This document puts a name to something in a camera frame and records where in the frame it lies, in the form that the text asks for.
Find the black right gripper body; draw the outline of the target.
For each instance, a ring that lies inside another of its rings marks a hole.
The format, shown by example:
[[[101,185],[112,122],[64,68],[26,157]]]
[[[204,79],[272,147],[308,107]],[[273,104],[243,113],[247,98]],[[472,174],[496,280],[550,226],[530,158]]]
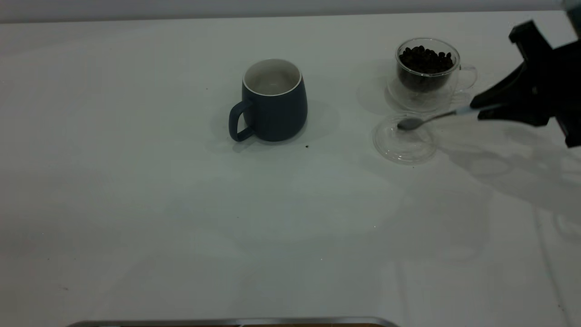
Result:
[[[523,64],[540,65],[538,91],[569,148],[580,146],[580,41],[552,48],[533,21],[517,25],[509,35]]]

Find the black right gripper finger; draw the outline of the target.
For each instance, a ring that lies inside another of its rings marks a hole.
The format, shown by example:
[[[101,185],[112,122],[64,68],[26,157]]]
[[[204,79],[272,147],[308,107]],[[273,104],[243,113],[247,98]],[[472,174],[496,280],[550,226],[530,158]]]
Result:
[[[470,107],[543,105],[537,86],[541,71],[540,65],[520,64],[500,82],[477,94]]]
[[[536,101],[478,101],[478,120],[510,121],[533,127],[545,126],[552,109]]]

